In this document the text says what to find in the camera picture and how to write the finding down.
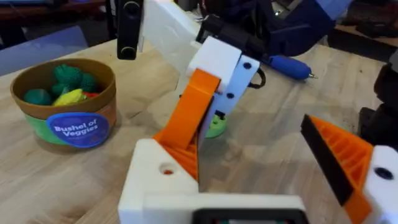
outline blue screwdriver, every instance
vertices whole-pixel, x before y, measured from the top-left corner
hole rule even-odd
[[[282,55],[271,56],[266,64],[278,72],[283,73],[290,78],[294,78],[295,80],[316,78],[315,75],[312,74],[311,68],[307,64],[294,58],[289,58]]]

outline wooden tabletop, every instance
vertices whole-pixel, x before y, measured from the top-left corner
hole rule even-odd
[[[107,63],[117,80],[118,121],[101,147],[54,151],[37,139],[0,78],[0,217],[2,224],[113,224],[136,141],[167,122],[178,96],[177,72],[146,47],[136,61],[116,58],[116,42],[67,57]],[[379,104],[373,84],[382,62],[316,45],[299,59],[318,77],[295,82],[266,69],[267,83],[248,89],[219,138],[199,152],[200,188],[208,192],[296,194],[311,223],[349,223],[300,135],[305,113],[348,131],[363,106]]]

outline orange gripper jaw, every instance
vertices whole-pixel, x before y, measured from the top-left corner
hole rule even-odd
[[[319,118],[305,115],[301,133],[317,159],[340,205],[353,222],[362,223],[372,212],[363,187],[373,146]]]
[[[154,139],[198,180],[197,129],[220,79],[196,69],[166,127]]]

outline blue label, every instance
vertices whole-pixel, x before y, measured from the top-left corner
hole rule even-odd
[[[60,113],[47,119],[47,126],[60,139],[75,147],[93,147],[108,137],[108,120],[94,113]]]

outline screwdriver tip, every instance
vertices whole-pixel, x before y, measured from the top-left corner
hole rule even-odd
[[[310,78],[318,78],[318,77],[316,77],[316,76],[315,76],[314,74],[312,74],[312,73],[309,74],[309,77],[310,77]]]

